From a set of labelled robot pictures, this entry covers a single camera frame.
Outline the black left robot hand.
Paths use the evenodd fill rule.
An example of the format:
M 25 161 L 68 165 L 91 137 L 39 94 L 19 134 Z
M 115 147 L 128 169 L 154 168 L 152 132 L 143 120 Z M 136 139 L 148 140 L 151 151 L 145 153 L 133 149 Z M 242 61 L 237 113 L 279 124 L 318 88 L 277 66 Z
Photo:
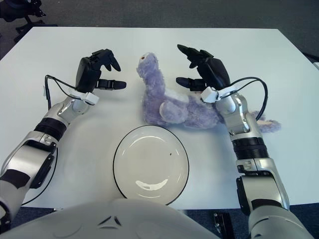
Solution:
M 101 49 L 93 52 L 89 57 L 80 60 L 76 75 L 75 89 L 82 93 L 93 92 L 94 89 L 100 90 L 121 90 L 126 88 L 124 81 L 101 79 L 101 67 L 104 66 L 108 71 L 115 69 L 120 72 L 121 68 L 113 52 L 109 49 Z

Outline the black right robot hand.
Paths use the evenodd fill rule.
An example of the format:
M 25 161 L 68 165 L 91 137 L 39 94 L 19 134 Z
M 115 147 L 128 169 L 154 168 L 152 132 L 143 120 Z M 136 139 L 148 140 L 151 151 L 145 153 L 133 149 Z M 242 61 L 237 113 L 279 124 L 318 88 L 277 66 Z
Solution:
M 202 92 L 207 87 L 222 90 L 230 86 L 228 72 L 220 59 L 205 50 L 196 50 L 181 44 L 178 44 L 177 47 L 190 61 L 189 68 L 196 68 L 201 77 L 200 79 L 177 77 L 176 82 L 179 85 L 194 92 Z

